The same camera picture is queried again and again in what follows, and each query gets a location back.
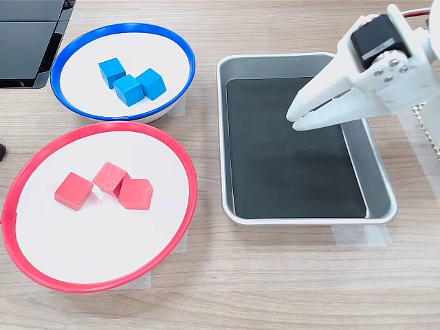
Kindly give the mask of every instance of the tape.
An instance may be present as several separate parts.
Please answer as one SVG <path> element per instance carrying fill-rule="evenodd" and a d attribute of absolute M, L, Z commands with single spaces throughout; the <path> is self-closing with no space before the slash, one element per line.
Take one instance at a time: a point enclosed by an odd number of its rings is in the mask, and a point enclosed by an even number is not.
<path fill-rule="evenodd" d="M 333 225 L 333 237 L 338 246 L 387 246 L 391 244 L 385 224 L 380 225 Z"/>
<path fill-rule="evenodd" d="M 185 115 L 186 95 L 184 94 L 176 105 L 166 114 L 168 117 L 182 117 Z"/>
<path fill-rule="evenodd" d="M 419 110 L 420 108 L 413 108 L 411 111 L 400 113 L 397 118 L 399 118 L 426 179 L 440 203 L 440 162 L 439 155 L 436 154 L 439 152 L 438 148 L 430 142 L 429 132 L 423 128 Z"/>
<path fill-rule="evenodd" d="M 188 251 L 188 232 L 181 238 L 179 244 L 174 248 L 171 253 L 184 253 Z M 136 290 L 136 289 L 148 289 L 151 286 L 151 272 L 148 272 L 141 277 L 132 280 L 131 282 L 115 287 L 111 290 Z"/>

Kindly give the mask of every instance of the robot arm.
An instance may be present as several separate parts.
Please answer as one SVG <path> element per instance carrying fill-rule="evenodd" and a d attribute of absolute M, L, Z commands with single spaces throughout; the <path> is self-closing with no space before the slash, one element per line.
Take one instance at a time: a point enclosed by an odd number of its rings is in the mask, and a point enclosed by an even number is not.
<path fill-rule="evenodd" d="M 295 97 L 287 119 L 295 130 L 391 116 L 425 104 L 420 116 L 440 145 L 440 82 L 431 63 L 440 55 L 440 0 L 430 15 L 431 38 L 412 31 L 389 5 L 387 15 L 361 16 L 338 43 L 336 57 Z"/>

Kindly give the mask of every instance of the red wire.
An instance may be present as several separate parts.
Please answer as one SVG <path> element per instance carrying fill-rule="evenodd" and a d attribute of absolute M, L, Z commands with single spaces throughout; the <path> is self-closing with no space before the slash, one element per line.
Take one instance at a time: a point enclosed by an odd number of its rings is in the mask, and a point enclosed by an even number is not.
<path fill-rule="evenodd" d="M 405 14 L 404 17 L 407 19 L 408 17 L 429 15 L 429 13 L 430 10 L 421 10 L 419 12 L 409 12 L 408 14 Z"/>

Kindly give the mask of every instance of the wooden block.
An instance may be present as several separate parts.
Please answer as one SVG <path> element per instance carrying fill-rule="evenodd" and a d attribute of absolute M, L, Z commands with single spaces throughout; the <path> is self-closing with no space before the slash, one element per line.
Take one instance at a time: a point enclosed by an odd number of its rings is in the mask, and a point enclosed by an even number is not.
<path fill-rule="evenodd" d="M 153 69 L 146 70 L 136 80 L 142 85 L 145 96 L 150 100 L 155 100 L 166 92 L 164 79 Z"/>
<path fill-rule="evenodd" d="M 117 58 L 99 63 L 99 69 L 101 70 L 101 76 L 110 89 L 113 89 L 113 84 L 117 79 L 125 76 L 125 69 Z"/>
<path fill-rule="evenodd" d="M 124 179 L 119 202 L 132 210 L 149 210 L 153 187 L 147 179 Z"/>
<path fill-rule="evenodd" d="M 116 94 L 128 107 L 144 99 L 141 84 L 130 74 L 117 79 L 114 86 Z"/>
<path fill-rule="evenodd" d="M 71 172 L 55 192 L 55 200 L 78 211 L 91 193 L 94 184 Z"/>
<path fill-rule="evenodd" d="M 124 178 L 130 178 L 129 174 L 125 170 L 113 165 L 110 162 L 106 162 L 93 179 L 93 182 L 102 191 L 105 191 L 107 194 L 118 198 L 121 190 L 122 180 Z"/>

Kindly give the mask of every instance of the wood grain surface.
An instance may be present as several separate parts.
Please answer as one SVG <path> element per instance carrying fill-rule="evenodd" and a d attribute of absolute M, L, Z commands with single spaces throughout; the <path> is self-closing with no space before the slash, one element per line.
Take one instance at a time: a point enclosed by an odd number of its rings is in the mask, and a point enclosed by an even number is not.
<path fill-rule="evenodd" d="M 399 200 L 386 247 L 341 247 L 330 227 L 234 225 L 220 203 L 215 66 L 224 56 L 335 52 L 361 15 L 388 1 L 78 1 L 63 46 L 102 25 L 139 21 L 181 34 L 197 57 L 186 115 L 153 123 L 179 140 L 199 178 L 187 253 L 151 288 L 73 295 L 23 275 L 0 242 L 0 329 L 440 329 L 440 209 L 396 118 L 370 124 Z M 430 1 L 397 1 L 401 10 Z M 423 19 L 412 19 L 415 28 Z M 50 86 L 0 90 L 0 204 L 48 142 L 91 122 Z"/>

